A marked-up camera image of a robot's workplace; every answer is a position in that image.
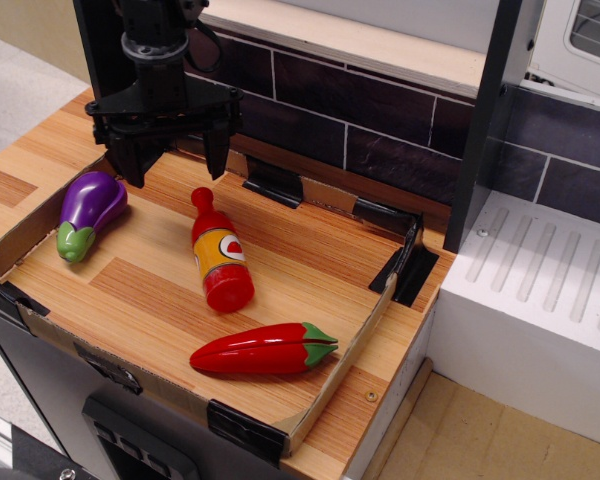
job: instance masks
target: vent grille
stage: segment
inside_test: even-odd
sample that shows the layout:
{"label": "vent grille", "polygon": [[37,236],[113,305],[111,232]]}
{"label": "vent grille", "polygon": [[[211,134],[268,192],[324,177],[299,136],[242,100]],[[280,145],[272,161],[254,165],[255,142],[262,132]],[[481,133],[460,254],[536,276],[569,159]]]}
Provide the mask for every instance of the vent grille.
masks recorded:
{"label": "vent grille", "polygon": [[600,58],[600,0],[580,2],[569,40],[574,48]]}
{"label": "vent grille", "polygon": [[600,350],[600,224],[493,192],[454,271],[456,293]]}

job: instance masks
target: toy vegetable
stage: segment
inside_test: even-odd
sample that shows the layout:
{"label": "toy vegetable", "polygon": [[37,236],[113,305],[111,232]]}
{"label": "toy vegetable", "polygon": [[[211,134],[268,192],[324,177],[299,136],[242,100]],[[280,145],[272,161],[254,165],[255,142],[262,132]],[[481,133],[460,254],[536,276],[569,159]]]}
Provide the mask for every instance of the toy vegetable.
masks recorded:
{"label": "toy vegetable", "polygon": [[189,363],[209,372],[298,373],[315,367],[337,342],[311,323],[283,323],[214,340]]}
{"label": "toy vegetable", "polygon": [[71,263],[80,262],[96,234],[127,206],[122,182],[104,172],[78,177],[67,190],[60,213],[58,253]]}
{"label": "toy vegetable", "polygon": [[207,303],[219,312],[239,310],[253,298],[254,288],[235,228],[213,208],[208,188],[195,189],[191,202],[198,209],[191,242]]}

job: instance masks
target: toy ketchup bottle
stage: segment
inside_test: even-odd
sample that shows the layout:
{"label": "toy ketchup bottle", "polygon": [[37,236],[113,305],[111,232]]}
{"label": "toy ketchup bottle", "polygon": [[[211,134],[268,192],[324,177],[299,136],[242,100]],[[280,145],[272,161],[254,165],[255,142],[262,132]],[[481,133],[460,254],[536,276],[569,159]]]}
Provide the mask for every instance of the toy ketchup bottle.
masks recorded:
{"label": "toy ketchup bottle", "polygon": [[191,242],[207,303],[219,312],[235,312],[254,294],[240,240],[229,219],[213,208],[211,190],[195,189],[191,202],[198,209]]}

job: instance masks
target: grey floor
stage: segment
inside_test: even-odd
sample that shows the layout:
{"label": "grey floor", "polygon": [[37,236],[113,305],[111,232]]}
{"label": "grey floor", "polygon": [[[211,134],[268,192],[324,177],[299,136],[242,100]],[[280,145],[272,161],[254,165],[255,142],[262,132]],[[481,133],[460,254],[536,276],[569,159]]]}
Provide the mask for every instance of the grey floor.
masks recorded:
{"label": "grey floor", "polygon": [[[0,151],[88,85],[0,41]],[[0,358],[0,417],[55,446]]]}

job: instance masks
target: red pepper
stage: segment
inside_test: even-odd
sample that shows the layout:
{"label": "red pepper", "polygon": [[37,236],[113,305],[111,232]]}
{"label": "red pepper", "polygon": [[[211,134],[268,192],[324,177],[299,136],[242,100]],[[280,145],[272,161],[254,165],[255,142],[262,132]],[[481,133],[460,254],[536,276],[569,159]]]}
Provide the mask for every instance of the red pepper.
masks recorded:
{"label": "red pepper", "polygon": [[282,323],[218,338],[195,351],[193,368],[222,373],[298,373],[338,348],[311,323]]}

